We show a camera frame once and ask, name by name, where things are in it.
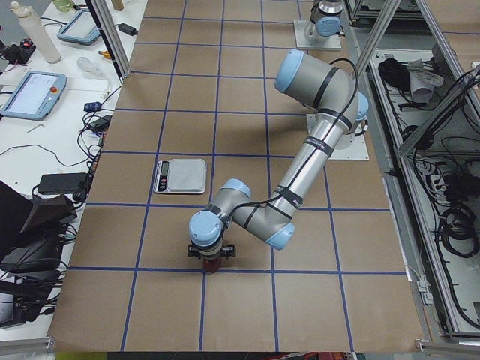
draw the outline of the digital scale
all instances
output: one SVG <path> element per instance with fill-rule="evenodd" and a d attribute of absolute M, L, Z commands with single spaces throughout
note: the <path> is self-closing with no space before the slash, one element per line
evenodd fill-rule
<path fill-rule="evenodd" d="M 100 32 L 95 25 L 90 12 L 86 9 L 77 11 L 70 22 L 62 26 L 57 38 L 69 43 L 92 45 L 100 37 Z"/>
<path fill-rule="evenodd" d="M 202 159 L 158 161 L 154 192 L 157 194 L 203 194 L 207 165 Z"/>
<path fill-rule="evenodd" d="M 63 73 L 29 71 L 0 110 L 9 118 L 43 120 L 67 85 Z"/>

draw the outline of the blue joint cap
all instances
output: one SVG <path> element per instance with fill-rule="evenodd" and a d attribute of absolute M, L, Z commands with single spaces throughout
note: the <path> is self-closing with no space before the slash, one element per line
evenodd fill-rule
<path fill-rule="evenodd" d="M 210 211 L 199 211 L 188 223 L 190 240 L 201 248 L 213 245 L 220 237 L 222 223 L 217 215 Z"/>
<path fill-rule="evenodd" d="M 274 249 L 282 250 L 283 248 L 285 248 L 285 245 L 287 245 L 294 232 L 295 225 L 293 225 L 292 223 L 288 223 L 282 230 L 270 236 L 270 238 L 268 238 L 265 243 L 270 245 Z"/>
<path fill-rule="evenodd" d="M 250 190 L 250 188 L 243 181 L 240 181 L 237 178 L 231 178 L 230 180 L 227 180 L 225 185 L 220 188 L 220 190 L 222 189 L 238 190 L 248 197 L 250 197 L 252 194 L 252 190 Z"/>
<path fill-rule="evenodd" d="M 325 16 L 315 24 L 318 35 L 328 37 L 337 34 L 341 30 L 340 18 L 336 16 Z"/>
<path fill-rule="evenodd" d="M 279 92 L 285 92 L 299 71 L 303 59 L 303 51 L 292 49 L 283 60 L 275 78 L 275 88 Z"/>
<path fill-rule="evenodd" d="M 360 91 L 358 92 L 358 112 L 357 112 L 357 122 L 362 121 L 365 119 L 368 113 L 368 100 L 365 95 L 363 95 Z"/>

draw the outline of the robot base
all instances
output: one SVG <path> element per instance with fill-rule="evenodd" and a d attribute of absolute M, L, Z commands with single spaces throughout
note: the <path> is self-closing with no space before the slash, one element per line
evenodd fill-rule
<path fill-rule="evenodd" d="M 317 36 L 312 39 L 305 37 L 305 29 L 309 25 L 310 20 L 295 20 L 293 27 L 295 29 L 295 39 L 297 42 L 297 49 L 300 50 L 329 50 L 341 51 L 342 45 L 338 35 L 329 37 Z"/>

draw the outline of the power adapter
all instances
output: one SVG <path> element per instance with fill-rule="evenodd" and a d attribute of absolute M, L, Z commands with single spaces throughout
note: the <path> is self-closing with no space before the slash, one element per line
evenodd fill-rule
<path fill-rule="evenodd" d="M 92 121 L 91 123 L 87 124 L 87 128 L 94 133 L 101 133 L 102 131 L 108 129 L 111 120 L 111 115 L 105 115 L 98 120 Z"/>
<path fill-rule="evenodd" d="M 138 30 L 136 30 L 133 26 L 125 24 L 124 22 L 118 25 L 118 30 L 130 36 L 138 34 Z"/>
<path fill-rule="evenodd" d="M 83 105 L 83 111 L 86 113 L 93 113 L 100 110 L 102 110 L 102 103 L 100 101 L 95 101 L 94 103 L 85 103 L 85 105 Z"/>

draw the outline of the blue device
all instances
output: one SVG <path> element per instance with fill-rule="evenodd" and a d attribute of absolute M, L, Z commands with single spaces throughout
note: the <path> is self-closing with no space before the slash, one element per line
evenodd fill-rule
<path fill-rule="evenodd" d="M 9 118 L 43 120 L 67 85 L 63 73 L 29 71 L 7 100 L 0 115 Z"/>
<path fill-rule="evenodd" d="M 92 45 L 99 37 L 95 21 L 86 9 L 77 11 L 73 19 L 62 26 L 57 34 L 57 38 L 62 41 L 81 45 Z"/>

